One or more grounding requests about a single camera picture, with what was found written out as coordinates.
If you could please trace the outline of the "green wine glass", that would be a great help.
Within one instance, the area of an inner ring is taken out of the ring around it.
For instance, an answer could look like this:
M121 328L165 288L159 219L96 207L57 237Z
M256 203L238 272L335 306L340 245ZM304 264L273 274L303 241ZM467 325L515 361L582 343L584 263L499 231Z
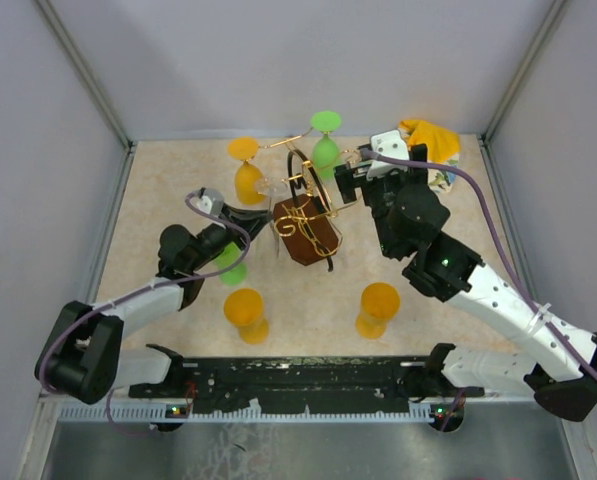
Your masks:
M230 243L225 247L223 252L219 254L214 264L219 270L226 269L219 278L227 286L236 286L241 284L247 276L247 267L244 262L235 265L239 259L241 250L234 243Z
M331 110L317 112L310 120L311 128L322 134L313 147L311 161L315 171L324 180L330 180L334 176L340 149L331 135L340 128L341 124L341 116Z

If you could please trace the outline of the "gold wire wine glass rack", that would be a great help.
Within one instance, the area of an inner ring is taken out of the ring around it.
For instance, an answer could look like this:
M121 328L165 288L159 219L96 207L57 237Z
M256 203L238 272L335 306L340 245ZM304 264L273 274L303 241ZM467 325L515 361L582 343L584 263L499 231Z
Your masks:
M289 196L275 205L274 227L293 261L303 266L323 261L331 272L343 243L343 234L333 220L344 207L335 203L327 187L333 178L322 179L312 164L312 153L298 146L301 138L288 137L266 146L287 149L286 173L280 178L288 182ZM340 150L335 168L346 153Z

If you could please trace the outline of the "clear wine glass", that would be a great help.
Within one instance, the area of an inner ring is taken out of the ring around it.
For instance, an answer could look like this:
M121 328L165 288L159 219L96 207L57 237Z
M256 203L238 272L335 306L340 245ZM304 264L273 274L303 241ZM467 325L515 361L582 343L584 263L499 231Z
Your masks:
M254 184L256 191L266 197L267 211L271 221L267 229L270 232L270 253L273 259L280 254L280 237L274 227L274 208L279 201L286 200L289 196L289 185L285 179L262 177Z

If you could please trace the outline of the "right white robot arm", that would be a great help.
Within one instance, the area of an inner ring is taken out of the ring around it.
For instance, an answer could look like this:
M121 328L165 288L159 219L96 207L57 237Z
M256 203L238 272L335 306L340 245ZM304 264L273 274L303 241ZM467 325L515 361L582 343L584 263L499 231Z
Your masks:
M344 203L362 199L381 253L409 258L403 276L420 294L478 318L518 347L515 354L438 344L424 367L426 387L461 400L468 391L531 397L548 413L581 422L597 405L597 332L540 305L510 272L502 278L480 254L445 233L450 211L428 186L423 145L410 160L363 148L360 162L334 169Z

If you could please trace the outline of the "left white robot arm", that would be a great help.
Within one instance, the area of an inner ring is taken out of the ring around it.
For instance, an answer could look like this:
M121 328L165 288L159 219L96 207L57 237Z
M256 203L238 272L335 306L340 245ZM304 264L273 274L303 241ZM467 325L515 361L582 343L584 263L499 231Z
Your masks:
M163 230L158 271L146 285L105 303L63 306L34 370L45 390L95 404L115 389L136 385L152 385L167 397L184 389L179 354L160 346L124 351L121 344L146 325L189 307L209 277L202 268L230 245L246 254L272 220L266 210L229 205L205 216L211 223L198 234L180 224Z

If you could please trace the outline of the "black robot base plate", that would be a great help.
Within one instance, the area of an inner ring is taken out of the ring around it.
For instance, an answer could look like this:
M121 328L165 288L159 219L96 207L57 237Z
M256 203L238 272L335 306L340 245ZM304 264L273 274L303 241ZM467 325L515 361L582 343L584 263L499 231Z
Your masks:
M181 398L197 414L231 413L255 400L264 414L405 413L409 402L454 397L458 388L427 358L205 357L173 362L160 384L129 388L134 399Z

